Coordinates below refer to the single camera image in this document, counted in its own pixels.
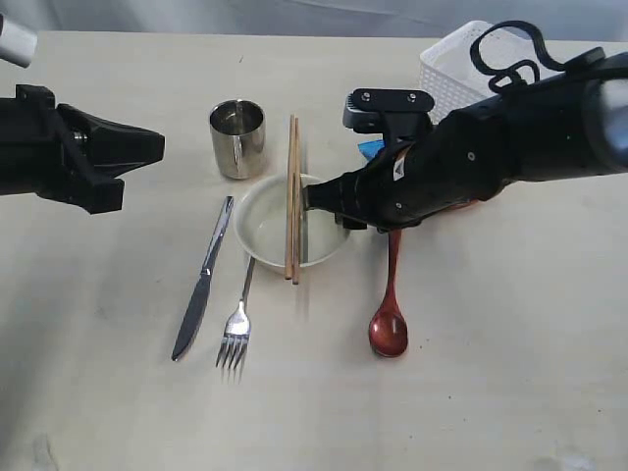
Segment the spoon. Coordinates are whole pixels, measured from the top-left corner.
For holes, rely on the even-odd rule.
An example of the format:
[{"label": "spoon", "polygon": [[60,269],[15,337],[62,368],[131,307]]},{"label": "spoon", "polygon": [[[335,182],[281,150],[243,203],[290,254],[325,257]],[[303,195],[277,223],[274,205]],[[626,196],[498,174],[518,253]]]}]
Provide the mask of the spoon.
[{"label": "spoon", "polygon": [[381,356],[395,358],[408,347],[408,328],[396,303],[394,278],[396,259],[401,242],[401,230],[389,232],[389,280],[382,305],[369,325],[369,342],[373,350]]}]

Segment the table surface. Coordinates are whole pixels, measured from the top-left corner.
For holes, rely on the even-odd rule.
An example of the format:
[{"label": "table surface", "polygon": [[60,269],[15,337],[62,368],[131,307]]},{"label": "table surface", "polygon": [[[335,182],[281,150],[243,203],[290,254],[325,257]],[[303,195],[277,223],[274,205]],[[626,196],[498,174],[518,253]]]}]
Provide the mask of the table surface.
[{"label": "table surface", "polygon": [[29,69],[0,64],[0,96],[45,84],[167,137],[162,163],[124,177],[121,212],[0,198],[0,469],[33,469],[40,434],[60,471],[626,469],[626,176],[518,183],[404,232],[396,361],[367,341],[387,257],[370,230],[299,288],[258,269],[243,375],[222,376],[245,268],[229,231],[196,343],[170,360],[223,199],[253,184],[219,175],[208,110],[260,103],[267,175],[296,113],[309,172],[332,178],[363,164],[346,94],[415,87],[433,42],[46,32]]}]

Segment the stainless steel cup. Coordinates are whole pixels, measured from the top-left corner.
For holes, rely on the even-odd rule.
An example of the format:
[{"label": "stainless steel cup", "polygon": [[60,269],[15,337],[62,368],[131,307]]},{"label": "stainless steel cup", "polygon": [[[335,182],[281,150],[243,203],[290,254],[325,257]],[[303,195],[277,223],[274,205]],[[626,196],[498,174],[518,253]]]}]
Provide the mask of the stainless steel cup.
[{"label": "stainless steel cup", "polygon": [[266,167],[264,112],[246,100],[221,103],[209,114],[216,163],[230,179],[249,179]]}]

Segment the basket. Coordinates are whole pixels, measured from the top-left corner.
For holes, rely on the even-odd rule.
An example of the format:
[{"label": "basket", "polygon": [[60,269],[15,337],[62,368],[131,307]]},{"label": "basket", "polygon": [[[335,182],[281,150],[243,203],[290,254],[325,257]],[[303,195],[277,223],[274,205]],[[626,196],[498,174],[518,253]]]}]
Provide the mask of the basket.
[{"label": "basket", "polygon": [[[493,95],[488,86],[490,77],[476,71],[469,54],[473,41],[491,26],[481,21],[469,22],[419,56],[419,89],[434,97],[436,105],[430,112],[434,123],[451,110],[464,108]],[[531,40],[504,29],[489,34],[482,41],[481,50],[487,64],[496,69],[511,66],[524,58],[536,59]],[[556,74],[541,65],[539,69],[541,79]],[[530,83],[533,81],[532,73],[526,76],[528,72],[523,70],[522,75]]]}]

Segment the knife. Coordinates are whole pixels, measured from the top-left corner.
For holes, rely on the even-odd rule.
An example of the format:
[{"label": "knife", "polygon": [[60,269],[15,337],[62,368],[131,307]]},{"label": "knife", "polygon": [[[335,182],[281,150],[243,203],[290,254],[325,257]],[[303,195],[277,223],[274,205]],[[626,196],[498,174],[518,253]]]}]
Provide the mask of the knife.
[{"label": "knife", "polygon": [[223,203],[223,208],[220,210],[220,216],[216,223],[216,229],[212,235],[212,240],[209,242],[209,248],[207,249],[207,255],[203,261],[203,266],[200,270],[200,276],[194,287],[192,297],[189,299],[189,305],[185,310],[181,327],[179,328],[179,334],[177,335],[177,341],[175,342],[175,348],[173,349],[172,359],[173,361],[179,361],[187,353],[191,345],[194,343],[194,338],[200,327],[200,323],[203,320],[205,314],[205,307],[207,307],[207,298],[209,297],[209,286],[212,282],[212,275],[214,273],[214,264],[218,257],[218,251],[220,250],[220,244],[223,241],[225,232],[227,231],[227,225],[229,224],[229,218],[232,214],[234,207],[234,198],[227,196]]}]

